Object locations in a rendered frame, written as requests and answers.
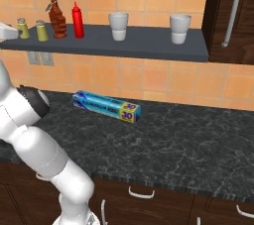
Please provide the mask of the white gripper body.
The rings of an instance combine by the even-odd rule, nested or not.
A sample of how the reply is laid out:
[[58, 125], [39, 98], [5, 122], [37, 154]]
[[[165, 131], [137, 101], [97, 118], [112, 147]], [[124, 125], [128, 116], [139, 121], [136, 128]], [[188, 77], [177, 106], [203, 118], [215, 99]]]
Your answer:
[[0, 22], [0, 40], [15, 40], [19, 38], [19, 31], [5, 23]]

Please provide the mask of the green shaker with grey cap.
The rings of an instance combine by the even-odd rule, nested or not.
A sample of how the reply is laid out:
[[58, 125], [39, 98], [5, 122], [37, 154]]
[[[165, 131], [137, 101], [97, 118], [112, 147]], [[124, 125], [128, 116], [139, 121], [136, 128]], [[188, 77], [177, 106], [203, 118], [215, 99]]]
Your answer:
[[49, 39], [48, 32], [46, 30], [45, 22], [43, 20], [37, 20], [37, 35], [40, 42], [46, 42]]
[[20, 32], [20, 38], [23, 40], [29, 39], [30, 32], [26, 20], [24, 18], [19, 18], [17, 22], [18, 22], [18, 30]]

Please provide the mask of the brown condiment bottle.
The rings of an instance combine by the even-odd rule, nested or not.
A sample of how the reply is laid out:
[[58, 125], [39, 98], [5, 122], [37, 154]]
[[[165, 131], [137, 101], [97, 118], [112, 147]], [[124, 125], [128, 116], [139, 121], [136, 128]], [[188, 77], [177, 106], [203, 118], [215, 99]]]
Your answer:
[[54, 37], [56, 39], [65, 38], [66, 37], [65, 17], [63, 15], [62, 10], [59, 7], [58, 0], [51, 0], [49, 16], [52, 28], [54, 30]]

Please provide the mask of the red ketchup bottle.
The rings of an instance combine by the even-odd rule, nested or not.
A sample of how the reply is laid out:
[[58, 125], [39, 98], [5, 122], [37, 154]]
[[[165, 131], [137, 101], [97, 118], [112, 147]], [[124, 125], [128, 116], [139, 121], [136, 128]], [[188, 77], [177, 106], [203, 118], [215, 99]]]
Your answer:
[[74, 4], [71, 13], [75, 37], [77, 39], [82, 39], [84, 37], [82, 14], [77, 4]]

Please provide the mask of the dark wood cabinet door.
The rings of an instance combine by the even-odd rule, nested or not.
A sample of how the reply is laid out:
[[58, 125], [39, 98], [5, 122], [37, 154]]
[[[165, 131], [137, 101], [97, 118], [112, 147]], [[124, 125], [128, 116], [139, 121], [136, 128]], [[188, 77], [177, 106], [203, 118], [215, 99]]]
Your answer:
[[254, 0], [239, 0], [229, 45], [222, 47], [233, 0], [206, 0], [202, 33], [210, 62], [254, 64]]

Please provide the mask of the white cup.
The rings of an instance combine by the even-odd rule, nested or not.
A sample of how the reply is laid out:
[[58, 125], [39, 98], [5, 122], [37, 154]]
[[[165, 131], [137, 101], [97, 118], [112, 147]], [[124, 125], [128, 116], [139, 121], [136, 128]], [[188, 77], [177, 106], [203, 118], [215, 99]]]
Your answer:
[[170, 17], [173, 44], [181, 45], [185, 42], [190, 24], [190, 15], [172, 15]]
[[110, 13], [108, 19], [113, 39], [117, 42], [124, 41], [126, 38], [129, 14], [122, 12]]

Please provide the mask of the blue foil box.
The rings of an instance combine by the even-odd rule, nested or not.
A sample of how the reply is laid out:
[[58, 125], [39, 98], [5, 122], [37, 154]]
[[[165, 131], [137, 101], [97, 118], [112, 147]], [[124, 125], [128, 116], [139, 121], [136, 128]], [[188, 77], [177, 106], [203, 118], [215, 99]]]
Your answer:
[[141, 116], [141, 106], [116, 98], [79, 90], [72, 96], [73, 105], [85, 110], [107, 115], [128, 123], [136, 123]]

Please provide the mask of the dark grey shelf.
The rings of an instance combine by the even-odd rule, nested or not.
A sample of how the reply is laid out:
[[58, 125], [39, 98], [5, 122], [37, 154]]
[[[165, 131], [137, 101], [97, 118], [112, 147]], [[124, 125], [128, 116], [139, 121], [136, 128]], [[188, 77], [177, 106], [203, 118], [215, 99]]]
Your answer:
[[122, 42], [114, 41], [111, 28], [105, 25], [85, 25], [83, 39], [74, 36], [73, 24], [66, 25], [67, 37], [63, 39], [53, 37], [54, 30], [49, 23], [46, 23], [46, 29], [49, 34], [46, 42], [38, 41], [37, 29], [33, 27], [30, 29], [28, 40], [4, 41], [0, 43], [0, 48], [91, 56], [208, 61], [208, 51], [200, 29], [188, 30], [187, 38], [182, 45], [172, 43], [169, 28], [128, 27], [126, 39]]

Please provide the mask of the dark wood cupboard door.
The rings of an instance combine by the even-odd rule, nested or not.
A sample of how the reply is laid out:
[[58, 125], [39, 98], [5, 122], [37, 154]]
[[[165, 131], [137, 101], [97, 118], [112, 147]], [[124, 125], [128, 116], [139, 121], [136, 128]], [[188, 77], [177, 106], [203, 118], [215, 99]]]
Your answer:
[[0, 183], [18, 211], [22, 225], [52, 225], [61, 214], [59, 193], [25, 165], [0, 162]]

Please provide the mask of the dark wood drawer front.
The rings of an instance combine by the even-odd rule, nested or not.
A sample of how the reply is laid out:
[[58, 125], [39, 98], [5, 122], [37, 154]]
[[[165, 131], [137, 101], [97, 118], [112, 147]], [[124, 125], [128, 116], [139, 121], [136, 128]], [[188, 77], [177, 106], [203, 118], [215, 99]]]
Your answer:
[[[105, 199], [107, 225], [188, 225], [194, 195], [97, 177], [94, 180], [98, 208]], [[152, 199], [129, 195], [133, 192], [151, 194]]]
[[254, 204], [207, 196], [197, 196], [195, 200], [200, 225], [254, 225], [253, 218], [244, 217], [236, 210], [239, 205], [242, 211], [254, 214]]

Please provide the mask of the grey wall outlet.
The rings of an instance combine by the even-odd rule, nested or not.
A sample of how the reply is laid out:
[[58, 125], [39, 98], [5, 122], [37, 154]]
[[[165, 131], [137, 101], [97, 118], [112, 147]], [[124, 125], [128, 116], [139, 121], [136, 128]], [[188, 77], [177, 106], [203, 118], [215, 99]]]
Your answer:
[[51, 53], [40, 52], [41, 60], [43, 65], [54, 65], [54, 58]]
[[30, 64], [40, 65], [41, 60], [38, 52], [27, 52]]

